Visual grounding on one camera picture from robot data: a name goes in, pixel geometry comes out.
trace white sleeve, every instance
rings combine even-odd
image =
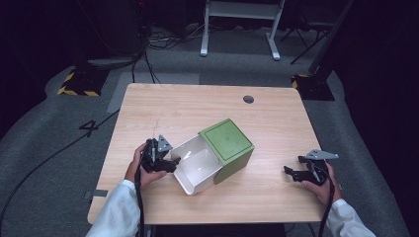
[[[135,236],[139,216],[135,185],[123,180],[109,196],[86,236]]]
[[[357,211],[343,199],[333,202],[327,218],[327,227],[335,237],[376,236],[364,225]]]

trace wire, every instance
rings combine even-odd
[[[134,175],[134,185],[135,185],[135,192],[136,192],[136,200],[138,203],[138,208],[141,213],[139,217],[138,223],[138,230],[136,231],[135,237],[143,237],[144,236],[144,207],[142,205],[142,196],[141,196],[141,162],[142,157],[144,156],[144,152],[142,152],[140,159],[138,161],[138,166],[136,167],[135,175]]]
[[[141,56],[139,56],[138,59],[132,64],[132,68],[131,68],[132,83],[135,83],[135,75],[133,73],[133,69],[135,67],[135,64],[139,61],[140,58],[141,58]]]
[[[58,155],[59,153],[63,152],[64,150],[68,149],[69,147],[71,147],[72,145],[76,144],[78,141],[80,141],[81,139],[83,139],[84,137],[88,136],[92,131],[94,131],[95,129],[99,128],[99,126],[101,126],[103,123],[105,123],[107,120],[109,120],[111,117],[113,117],[115,114],[117,114],[120,110],[115,111],[114,113],[112,113],[110,116],[108,116],[107,118],[105,118],[103,121],[99,122],[96,126],[91,127],[88,131],[86,131],[83,135],[81,135],[80,137],[78,137],[77,139],[75,139],[74,141],[72,141],[71,143],[69,143],[68,145],[64,146],[63,148],[59,149],[58,151],[56,151],[55,153],[53,153],[52,155],[50,155],[49,157],[47,157],[46,159],[44,159],[42,162],[40,162],[37,167],[35,167],[33,170],[31,170],[25,177],[24,179],[22,179],[22,181],[16,186],[16,188],[11,192],[11,194],[9,195],[9,197],[6,200],[6,203],[3,206],[3,209],[1,211],[0,214],[0,237],[2,236],[1,232],[2,232],[2,225],[3,225],[3,218],[4,215],[6,213],[6,209],[10,203],[10,201],[12,200],[13,196],[15,195],[16,191],[21,187],[21,185],[28,179],[28,177],[31,176],[31,174],[33,174],[37,169],[39,169],[42,165],[44,165],[46,162],[48,162],[50,159],[54,158],[56,155]]]
[[[144,52],[144,56],[145,56],[145,62],[147,63],[147,66],[148,66],[148,71],[150,72],[150,75],[151,75],[151,80],[153,81],[154,84],[156,84],[156,80],[158,81],[159,84],[161,84],[160,80],[154,74],[153,65],[151,65],[151,63],[148,61],[147,51]]]
[[[295,223],[293,223],[293,226],[289,230],[286,230],[286,234],[290,233],[294,227],[295,227]]]
[[[196,38],[202,37],[204,34],[195,35],[195,36],[194,34],[199,32],[203,27],[204,25],[200,25],[194,30],[192,30],[191,32],[187,33],[187,36],[185,37],[185,39],[180,39],[176,37],[166,37],[166,35],[163,32],[154,32],[149,38],[150,44],[147,47],[151,49],[155,49],[155,50],[171,49],[181,42],[188,42]],[[162,42],[162,41],[164,41],[163,45],[157,45],[158,42]]]
[[[314,228],[313,228],[313,226],[312,226],[310,223],[307,223],[307,225],[308,225],[308,228],[310,228],[311,235],[312,235],[313,237],[315,237],[315,232],[314,232]]]
[[[314,166],[316,169],[320,170],[323,174],[327,176],[330,184],[330,192],[329,192],[329,200],[327,202],[326,210],[324,211],[323,218],[321,219],[320,229],[318,230],[318,237],[323,236],[324,226],[326,225],[327,217],[329,216],[330,208],[332,208],[333,197],[335,196],[335,186],[333,185],[333,181],[325,170],[321,169],[320,167]]]

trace chair leg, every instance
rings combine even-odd
[[[323,38],[327,37],[327,34],[324,34],[323,36],[321,36],[318,40],[316,40],[312,45],[310,45],[308,48],[306,48],[298,57],[296,57],[291,64],[294,64],[297,60],[299,60],[303,55],[305,55],[309,50],[311,50],[318,42],[320,42],[321,40],[323,40]]]

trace person's right hand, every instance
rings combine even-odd
[[[333,185],[335,186],[335,196],[333,197],[333,202],[335,202],[336,200],[342,198],[342,193],[339,189],[339,184],[336,181],[335,171],[333,170],[333,167],[329,165],[329,163],[327,162],[326,162],[326,166],[327,166],[327,169],[329,170],[329,176],[332,179]],[[317,198],[321,201],[321,203],[323,203],[324,205],[327,205],[327,202],[329,201],[329,193],[330,193],[329,179],[327,179],[327,181],[324,182],[322,186],[317,186],[310,181],[302,181],[301,183],[304,184],[304,186],[308,190],[312,191],[317,196]]]
[[[138,148],[135,149],[135,152],[133,154],[133,159],[129,163],[128,169],[126,170],[126,176],[125,176],[126,180],[129,180],[133,183],[135,182],[135,172],[136,172],[136,169],[138,167],[141,152],[144,150],[144,148],[145,148],[145,143],[140,145]],[[164,176],[166,176],[166,174],[167,174],[166,171],[147,173],[147,172],[145,172],[144,169],[142,169],[142,167],[140,167],[140,169],[141,169],[141,178],[140,179],[141,179],[141,189],[142,190],[145,189],[145,187],[148,186],[151,182],[159,180],[159,179],[163,178]]]

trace green box lid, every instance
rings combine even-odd
[[[199,132],[223,166],[254,148],[252,142],[230,119]]]

